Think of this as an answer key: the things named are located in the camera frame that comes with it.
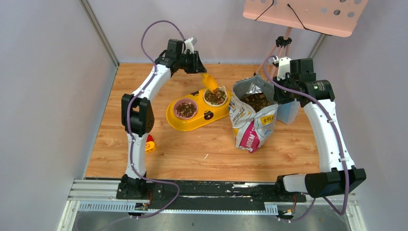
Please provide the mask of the yellow plastic scoop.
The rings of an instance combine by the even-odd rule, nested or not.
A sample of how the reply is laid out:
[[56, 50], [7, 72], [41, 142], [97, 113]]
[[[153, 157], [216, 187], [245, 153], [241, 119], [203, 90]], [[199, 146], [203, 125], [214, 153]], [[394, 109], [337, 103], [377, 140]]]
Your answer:
[[205, 85], [205, 87], [210, 90], [211, 92], [217, 92], [219, 91], [219, 86], [216, 80], [212, 77], [212, 75], [207, 74], [207, 73], [202, 73], [202, 83]]

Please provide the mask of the pet food bag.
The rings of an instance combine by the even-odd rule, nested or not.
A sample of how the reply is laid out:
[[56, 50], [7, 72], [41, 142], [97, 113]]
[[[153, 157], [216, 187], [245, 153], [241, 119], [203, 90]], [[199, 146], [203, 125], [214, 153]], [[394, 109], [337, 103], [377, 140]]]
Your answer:
[[[263, 93], [270, 103], [258, 112], [240, 99]], [[229, 118], [235, 139], [235, 147], [253, 153], [274, 131], [279, 105], [274, 101], [274, 85], [260, 75], [234, 83], [229, 102]]]

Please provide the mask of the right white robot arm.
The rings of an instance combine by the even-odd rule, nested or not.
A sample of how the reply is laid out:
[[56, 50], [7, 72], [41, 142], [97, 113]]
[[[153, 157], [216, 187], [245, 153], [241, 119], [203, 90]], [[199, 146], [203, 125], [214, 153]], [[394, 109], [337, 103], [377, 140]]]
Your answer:
[[327, 80], [318, 80], [311, 58], [275, 59], [278, 74], [272, 79], [274, 101], [284, 105], [298, 101], [312, 126], [319, 154], [319, 173], [278, 176], [275, 195], [287, 201], [294, 192], [313, 198], [352, 192], [366, 180], [344, 143], [337, 121], [335, 96]]

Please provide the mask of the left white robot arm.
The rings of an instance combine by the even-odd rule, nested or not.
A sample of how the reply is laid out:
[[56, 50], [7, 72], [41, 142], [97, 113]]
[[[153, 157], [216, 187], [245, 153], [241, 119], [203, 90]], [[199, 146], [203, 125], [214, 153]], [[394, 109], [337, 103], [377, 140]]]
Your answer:
[[187, 74], [207, 72], [194, 45], [195, 37], [170, 39], [167, 48], [153, 63], [150, 74], [131, 94], [121, 99], [121, 120], [128, 138], [128, 161], [118, 192], [128, 198], [141, 199], [147, 194], [145, 145], [154, 126], [152, 102], [163, 85], [178, 70]]

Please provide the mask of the pet food kibble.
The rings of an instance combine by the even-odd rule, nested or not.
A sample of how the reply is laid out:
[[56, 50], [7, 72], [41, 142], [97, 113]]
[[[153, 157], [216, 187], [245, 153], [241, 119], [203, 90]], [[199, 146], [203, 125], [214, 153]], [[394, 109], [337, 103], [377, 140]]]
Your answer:
[[240, 100], [252, 107], [255, 112], [258, 112], [264, 107], [270, 105], [263, 93], [252, 94], [247, 97], [241, 98]]

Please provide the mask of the yellow double pet feeder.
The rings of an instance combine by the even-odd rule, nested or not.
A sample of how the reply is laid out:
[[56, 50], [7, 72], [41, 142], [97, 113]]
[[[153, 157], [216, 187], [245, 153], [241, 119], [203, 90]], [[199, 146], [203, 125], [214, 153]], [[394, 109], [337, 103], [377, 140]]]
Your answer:
[[[206, 90], [207, 89], [201, 89], [193, 93], [190, 93], [188, 95], [185, 95], [183, 97], [179, 97], [175, 99], [167, 107], [166, 119], [168, 123], [171, 125], [171, 127], [173, 127], [176, 130], [180, 130], [180, 131], [191, 131], [199, 127], [202, 127], [204, 125], [207, 125], [209, 123], [212, 123], [214, 121], [217, 121], [219, 119], [222, 119], [229, 115], [228, 106], [229, 106], [231, 92], [226, 90], [225, 88], [228, 94], [228, 99], [226, 103], [219, 107], [213, 107], [213, 106], [207, 105], [204, 102], [204, 92]], [[191, 119], [187, 119], [187, 120], [179, 119], [173, 113], [174, 104], [176, 103], [176, 101], [183, 99], [183, 98], [193, 99], [198, 105], [198, 112]]]

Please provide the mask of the cream bowl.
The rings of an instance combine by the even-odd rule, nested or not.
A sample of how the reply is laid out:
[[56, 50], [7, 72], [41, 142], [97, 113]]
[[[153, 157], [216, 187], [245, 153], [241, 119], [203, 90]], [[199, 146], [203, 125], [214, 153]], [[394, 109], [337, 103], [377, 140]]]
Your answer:
[[218, 87], [215, 90], [211, 91], [207, 89], [204, 92], [204, 102], [213, 107], [219, 107], [226, 103], [228, 99], [228, 94], [224, 87]]

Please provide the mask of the pink bowl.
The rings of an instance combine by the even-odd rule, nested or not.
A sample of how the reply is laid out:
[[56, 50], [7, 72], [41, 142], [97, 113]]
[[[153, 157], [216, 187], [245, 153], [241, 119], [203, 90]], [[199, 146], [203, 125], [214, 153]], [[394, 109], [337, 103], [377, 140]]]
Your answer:
[[198, 105], [193, 99], [183, 98], [174, 104], [173, 113], [174, 115], [183, 120], [193, 118], [198, 112]]

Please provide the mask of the red toy block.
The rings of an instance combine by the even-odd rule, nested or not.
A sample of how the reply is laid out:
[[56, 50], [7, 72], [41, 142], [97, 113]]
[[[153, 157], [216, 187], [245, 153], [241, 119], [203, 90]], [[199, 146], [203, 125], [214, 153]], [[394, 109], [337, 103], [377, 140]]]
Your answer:
[[152, 135], [148, 135], [146, 142], [154, 142]]

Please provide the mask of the yellow toy block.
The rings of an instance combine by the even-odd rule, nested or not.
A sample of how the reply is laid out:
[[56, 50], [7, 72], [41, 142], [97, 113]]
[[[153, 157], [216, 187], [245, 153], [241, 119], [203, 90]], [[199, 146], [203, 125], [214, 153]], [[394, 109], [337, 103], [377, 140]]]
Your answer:
[[150, 153], [153, 152], [156, 149], [156, 144], [153, 141], [148, 141], [145, 144], [145, 152]]

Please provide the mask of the pink music stand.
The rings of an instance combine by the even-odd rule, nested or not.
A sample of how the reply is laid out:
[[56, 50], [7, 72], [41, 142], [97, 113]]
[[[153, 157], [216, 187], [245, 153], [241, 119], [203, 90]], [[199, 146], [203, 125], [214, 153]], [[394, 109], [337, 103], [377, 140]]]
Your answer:
[[270, 54], [289, 54], [290, 33], [293, 28], [320, 34], [309, 57], [317, 53], [327, 36], [349, 37], [367, 5], [366, 0], [247, 0], [243, 16], [254, 21], [286, 27]]

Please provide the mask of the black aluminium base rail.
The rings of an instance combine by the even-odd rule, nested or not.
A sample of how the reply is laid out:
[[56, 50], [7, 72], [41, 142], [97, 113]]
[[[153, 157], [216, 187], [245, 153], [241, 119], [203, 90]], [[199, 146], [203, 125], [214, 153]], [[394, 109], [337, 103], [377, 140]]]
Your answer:
[[294, 214], [304, 205], [327, 205], [323, 198], [302, 193], [278, 194], [267, 182], [221, 182], [180, 180], [178, 187], [147, 182], [140, 198], [130, 194], [120, 181], [75, 180], [68, 196], [80, 211], [128, 212], [147, 215], [170, 214], [278, 215]]

